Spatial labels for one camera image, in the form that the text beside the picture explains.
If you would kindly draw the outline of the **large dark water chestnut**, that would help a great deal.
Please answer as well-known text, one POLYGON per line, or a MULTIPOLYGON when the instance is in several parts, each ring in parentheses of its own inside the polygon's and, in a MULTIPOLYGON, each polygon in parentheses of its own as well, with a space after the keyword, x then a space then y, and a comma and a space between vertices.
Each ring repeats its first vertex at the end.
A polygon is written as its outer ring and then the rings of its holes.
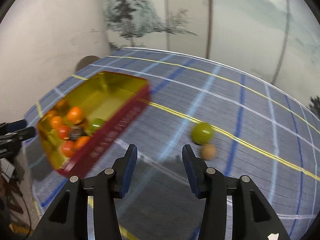
POLYGON ((68 133, 68 140, 77 141, 79 137, 86 135, 87 134, 82 126, 73 126, 68 133))

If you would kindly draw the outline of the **large orange mandarin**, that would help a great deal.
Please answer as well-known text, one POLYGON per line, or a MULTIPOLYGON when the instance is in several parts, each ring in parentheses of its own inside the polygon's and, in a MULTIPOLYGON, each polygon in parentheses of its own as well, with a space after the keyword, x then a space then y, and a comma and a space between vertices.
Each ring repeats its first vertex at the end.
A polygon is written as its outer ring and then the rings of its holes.
POLYGON ((74 143, 74 148, 76 151, 82 149, 90 140, 91 137, 89 136, 81 136, 78 137, 77 140, 74 143))

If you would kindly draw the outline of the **green tomato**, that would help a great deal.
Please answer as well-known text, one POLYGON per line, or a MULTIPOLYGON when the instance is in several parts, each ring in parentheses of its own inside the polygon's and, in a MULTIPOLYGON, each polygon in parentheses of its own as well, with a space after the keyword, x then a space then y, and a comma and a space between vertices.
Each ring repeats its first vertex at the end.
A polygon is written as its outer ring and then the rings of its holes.
POLYGON ((212 126, 207 122, 196 124, 191 131, 191 139, 195 144, 203 145, 210 142, 214 135, 212 126))
POLYGON ((102 118, 95 118, 91 121, 89 126, 89 131, 91 134, 94 134, 97 130, 101 129, 105 123, 105 120, 102 118))

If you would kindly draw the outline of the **oval orange kumquat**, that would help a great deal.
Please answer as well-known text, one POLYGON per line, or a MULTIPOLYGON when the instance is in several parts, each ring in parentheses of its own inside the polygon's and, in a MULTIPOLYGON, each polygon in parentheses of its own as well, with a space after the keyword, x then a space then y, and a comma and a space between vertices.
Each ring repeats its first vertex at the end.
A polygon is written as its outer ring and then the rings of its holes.
POLYGON ((52 129, 59 130, 62 125, 63 122, 60 116, 56 115, 50 119, 50 126, 52 129))

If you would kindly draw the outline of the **upper red tomato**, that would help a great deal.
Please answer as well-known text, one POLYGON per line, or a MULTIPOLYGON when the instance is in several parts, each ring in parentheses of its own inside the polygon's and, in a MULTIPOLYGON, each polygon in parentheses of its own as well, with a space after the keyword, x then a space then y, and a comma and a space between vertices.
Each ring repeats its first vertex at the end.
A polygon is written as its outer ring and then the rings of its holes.
POLYGON ((71 128, 67 125, 61 125, 58 129, 58 136, 62 140, 68 140, 71 128))

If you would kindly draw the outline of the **red tomato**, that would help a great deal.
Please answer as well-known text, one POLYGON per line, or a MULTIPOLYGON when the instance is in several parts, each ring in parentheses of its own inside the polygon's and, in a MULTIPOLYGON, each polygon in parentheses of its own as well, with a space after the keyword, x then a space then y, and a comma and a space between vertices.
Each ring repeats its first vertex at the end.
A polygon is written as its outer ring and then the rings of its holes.
POLYGON ((61 125, 58 129, 58 136, 62 140, 68 140, 71 128, 67 125, 61 125))
POLYGON ((75 142, 72 140, 66 140, 61 146, 61 153, 66 158, 71 158, 75 153, 75 142))

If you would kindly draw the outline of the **lower red tomato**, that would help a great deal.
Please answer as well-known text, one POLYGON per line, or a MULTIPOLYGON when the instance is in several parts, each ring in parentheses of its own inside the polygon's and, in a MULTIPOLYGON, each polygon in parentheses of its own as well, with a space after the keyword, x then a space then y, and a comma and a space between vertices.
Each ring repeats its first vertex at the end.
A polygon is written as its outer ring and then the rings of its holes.
POLYGON ((71 158, 75 153, 75 142, 72 140, 66 140, 61 146, 61 153, 66 158, 71 158))

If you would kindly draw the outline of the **far orange mandarin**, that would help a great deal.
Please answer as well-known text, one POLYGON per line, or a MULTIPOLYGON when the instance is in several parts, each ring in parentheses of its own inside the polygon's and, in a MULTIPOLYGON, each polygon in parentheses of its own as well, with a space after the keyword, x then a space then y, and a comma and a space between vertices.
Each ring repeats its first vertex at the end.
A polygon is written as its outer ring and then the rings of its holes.
POLYGON ((78 106, 72 107, 67 113, 67 119, 72 124, 79 124, 84 120, 84 113, 82 109, 78 106))

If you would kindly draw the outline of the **red gold toffee tin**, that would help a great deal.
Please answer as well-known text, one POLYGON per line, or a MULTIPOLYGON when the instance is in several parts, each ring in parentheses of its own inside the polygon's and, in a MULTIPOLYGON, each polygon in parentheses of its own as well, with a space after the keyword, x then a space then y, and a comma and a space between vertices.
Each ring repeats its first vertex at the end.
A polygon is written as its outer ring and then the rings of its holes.
POLYGON ((84 177, 149 101, 149 81, 129 74, 103 71, 77 85, 37 123, 52 168, 84 177))

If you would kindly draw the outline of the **small brown kiwi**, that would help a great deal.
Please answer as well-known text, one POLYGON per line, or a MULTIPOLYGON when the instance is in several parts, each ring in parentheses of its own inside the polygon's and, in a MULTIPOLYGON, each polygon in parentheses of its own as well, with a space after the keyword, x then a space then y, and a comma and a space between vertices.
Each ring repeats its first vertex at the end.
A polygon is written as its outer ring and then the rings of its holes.
POLYGON ((201 148, 201 158, 210 161, 216 156, 216 148, 213 144, 204 144, 201 148))

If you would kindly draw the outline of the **blue plaid tablecloth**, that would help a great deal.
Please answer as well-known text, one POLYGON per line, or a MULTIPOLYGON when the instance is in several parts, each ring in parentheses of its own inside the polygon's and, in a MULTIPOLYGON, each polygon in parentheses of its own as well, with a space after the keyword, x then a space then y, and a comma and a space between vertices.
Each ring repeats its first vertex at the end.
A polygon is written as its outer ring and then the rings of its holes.
POLYGON ((23 145, 41 229, 67 239, 303 239, 319 118, 228 65, 124 48, 41 93, 23 145))

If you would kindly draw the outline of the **painted folding screen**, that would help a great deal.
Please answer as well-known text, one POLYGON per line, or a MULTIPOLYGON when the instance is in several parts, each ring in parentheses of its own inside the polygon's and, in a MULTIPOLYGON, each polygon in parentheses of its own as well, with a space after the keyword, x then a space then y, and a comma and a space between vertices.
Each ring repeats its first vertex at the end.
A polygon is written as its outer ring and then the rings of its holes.
POLYGON ((195 55, 309 106, 319 96, 319 21, 304 0, 102 0, 112 49, 195 55))

